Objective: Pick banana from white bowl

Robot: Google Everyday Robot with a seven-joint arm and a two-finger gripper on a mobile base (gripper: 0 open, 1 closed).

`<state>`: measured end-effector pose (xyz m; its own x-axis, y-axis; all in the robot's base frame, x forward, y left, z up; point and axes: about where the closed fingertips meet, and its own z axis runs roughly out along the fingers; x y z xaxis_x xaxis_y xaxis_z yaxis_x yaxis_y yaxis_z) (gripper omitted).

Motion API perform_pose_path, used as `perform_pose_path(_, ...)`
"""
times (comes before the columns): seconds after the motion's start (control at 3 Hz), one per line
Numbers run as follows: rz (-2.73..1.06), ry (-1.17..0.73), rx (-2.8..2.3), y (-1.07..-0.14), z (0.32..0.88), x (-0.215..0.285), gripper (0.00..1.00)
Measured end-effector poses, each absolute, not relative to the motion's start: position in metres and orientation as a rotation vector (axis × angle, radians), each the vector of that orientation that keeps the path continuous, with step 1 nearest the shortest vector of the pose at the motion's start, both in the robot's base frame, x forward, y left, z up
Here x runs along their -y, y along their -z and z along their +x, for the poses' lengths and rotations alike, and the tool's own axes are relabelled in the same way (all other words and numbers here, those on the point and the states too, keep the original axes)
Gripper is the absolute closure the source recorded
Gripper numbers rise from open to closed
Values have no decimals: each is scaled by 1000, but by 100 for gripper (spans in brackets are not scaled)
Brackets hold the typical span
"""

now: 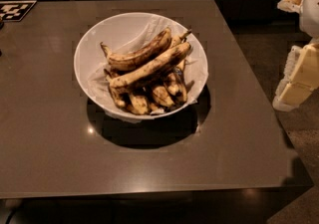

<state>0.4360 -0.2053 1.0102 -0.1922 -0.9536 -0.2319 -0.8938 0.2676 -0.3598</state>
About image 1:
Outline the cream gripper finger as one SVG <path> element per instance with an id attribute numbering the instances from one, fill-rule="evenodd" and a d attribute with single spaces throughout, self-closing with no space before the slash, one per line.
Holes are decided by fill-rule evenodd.
<path id="1" fill-rule="evenodd" d="M 303 104 L 319 88 L 319 44 L 293 46 L 284 68 L 284 77 L 275 91 L 272 106 L 290 112 Z"/>
<path id="2" fill-rule="evenodd" d="M 277 8 L 288 13 L 299 13 L 302 0 L 280 0 Z"/>

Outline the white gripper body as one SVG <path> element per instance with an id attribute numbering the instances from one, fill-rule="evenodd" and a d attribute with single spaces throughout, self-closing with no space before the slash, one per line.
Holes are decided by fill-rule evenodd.
<path id="1" fill-rule="evenodd" d="M 319 0 L 302 0 L 299 26 L 312 38 L 319 37 Z"/>

